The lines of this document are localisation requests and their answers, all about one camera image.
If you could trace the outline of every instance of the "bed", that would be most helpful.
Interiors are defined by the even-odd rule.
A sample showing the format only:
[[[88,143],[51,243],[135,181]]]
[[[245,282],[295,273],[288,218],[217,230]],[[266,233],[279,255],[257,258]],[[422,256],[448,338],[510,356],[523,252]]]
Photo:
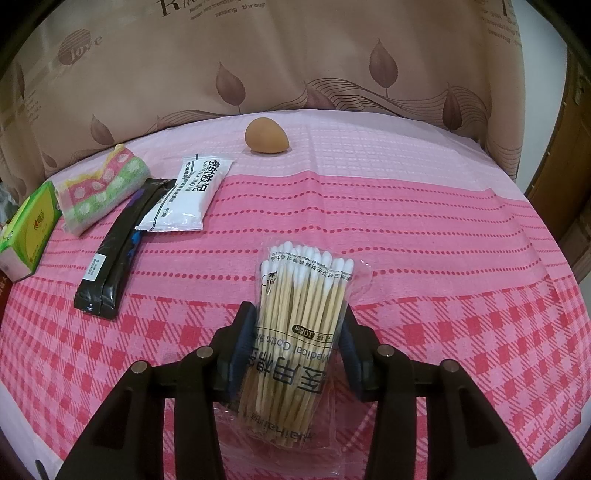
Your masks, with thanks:
[[[265,238],[289,235],[368,262],[360,323],[410,358],[458,359],[517,439],[539,479],[553,479],[591,425],[587,311],[556,242],[513,181],[472,140],[368,112],[272,112],[291,147],[251,152],[256,115],[169,128],[127,143],[154,177],[186,154],[235,160],[203,232],[151,233],[115,322],[73,308],[96,248],[122,206],[80,239],[57,224],[34,276],[16,283],[0,329],[0,428],[35,476],[51,480],[129,365],[180,359],[255,299]],[[91,169],[94,155],[53,179]],[[341,476],[360,479],[375,409],[355,408],[336,379]],[[166,478],[174,478],[170,408]],[[426,475],[420,411],[417,479]],[[280,478],[225,450],[229,479]]]

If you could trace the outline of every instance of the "sticker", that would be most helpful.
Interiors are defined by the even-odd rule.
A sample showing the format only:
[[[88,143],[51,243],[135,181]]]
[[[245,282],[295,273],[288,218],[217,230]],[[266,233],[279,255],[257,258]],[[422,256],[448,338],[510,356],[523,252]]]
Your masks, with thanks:
[[[95,254],[95,256],[92,258],[92,262],[90,262],[90,265],[88,265],[88,268],[86,269],[86,273],[84,274],[84,277],[82,277],[82,280],[95,281],[96,277],[99,275],[100,268],[103,266],[103,263],[105,262],[105,258],[107,258],[106,255]]]

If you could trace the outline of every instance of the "white plastic package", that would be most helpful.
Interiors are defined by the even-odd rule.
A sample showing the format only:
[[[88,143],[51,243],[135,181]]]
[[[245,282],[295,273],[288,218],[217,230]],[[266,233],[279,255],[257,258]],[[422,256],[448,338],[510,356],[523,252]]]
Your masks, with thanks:
[[[203,230],[205,212],[233,161],[198,154],[183,160],[174,188],[144,216],[137,230]]]

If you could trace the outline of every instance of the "egg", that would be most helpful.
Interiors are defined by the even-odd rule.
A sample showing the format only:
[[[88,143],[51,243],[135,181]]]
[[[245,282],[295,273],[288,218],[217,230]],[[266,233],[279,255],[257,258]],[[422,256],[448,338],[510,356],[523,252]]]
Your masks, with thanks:
[[[266,116],[255,118],[246,127],[244,141],[252,151],[259,153],[280,153],[290,147],[280,125]]]

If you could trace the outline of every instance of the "green box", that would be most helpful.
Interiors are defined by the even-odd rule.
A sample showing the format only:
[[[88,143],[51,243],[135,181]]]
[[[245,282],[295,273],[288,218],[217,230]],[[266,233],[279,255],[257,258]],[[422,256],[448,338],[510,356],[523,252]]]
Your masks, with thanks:
[[[45,182],[18,209],[0,236],[0,270],[12,281],[35,273],[61,210],[53,183]]]

